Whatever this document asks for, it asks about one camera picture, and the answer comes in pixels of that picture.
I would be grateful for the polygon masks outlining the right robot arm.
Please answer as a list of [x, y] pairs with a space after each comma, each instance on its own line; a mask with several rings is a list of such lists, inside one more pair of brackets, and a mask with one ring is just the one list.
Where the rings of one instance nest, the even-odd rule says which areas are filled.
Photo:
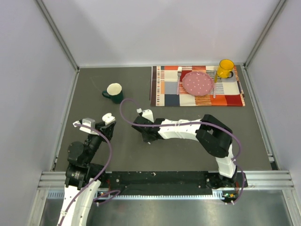
[[140, 114], [131, 125], [141, 133], [146, 143], [173, 138], [199, 142], [218, 164], [217, 181], [214, 182], [212, 178], [208, 178], [209, 186], [219, 188], [236, 185], [238, 167], [235, 163], [237, 157], [232, 151], [233, 141], [237, 142], [239, 152], [241, 152], [242, 145], [233, 135], [233, 131], [212, 115], [206, 114], [202, 119], [194, 121], [171, 121], [164, 118], [152, 121]]

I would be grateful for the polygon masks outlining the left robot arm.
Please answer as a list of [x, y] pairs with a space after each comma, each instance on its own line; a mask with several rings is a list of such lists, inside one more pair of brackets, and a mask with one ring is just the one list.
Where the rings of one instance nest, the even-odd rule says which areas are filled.
[[84, 118], [73, 123], [88, 134], [85, 142], [72, 142], [68, 147], [68, 168], [65, 176], [64, 198], [57, 222], [59, 226], [85, 226], [97, 189], [106, 183], [104, 173], [108, 166], [91, 161], [102, 142], [109, 145], [109, 161], [112, 155], [110, 140], [116, 124], [115, 117], [107, 114], [102, 122]]

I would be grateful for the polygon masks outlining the small white earbud case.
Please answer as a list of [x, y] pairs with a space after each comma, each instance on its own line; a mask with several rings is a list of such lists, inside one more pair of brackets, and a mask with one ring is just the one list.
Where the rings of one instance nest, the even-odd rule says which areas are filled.
[[109, 125], [110, 123], [115, 122], [116, 120], [112, 113], [106, 113], [102, 117], [102, 121], [105, 123], [105, 125]]

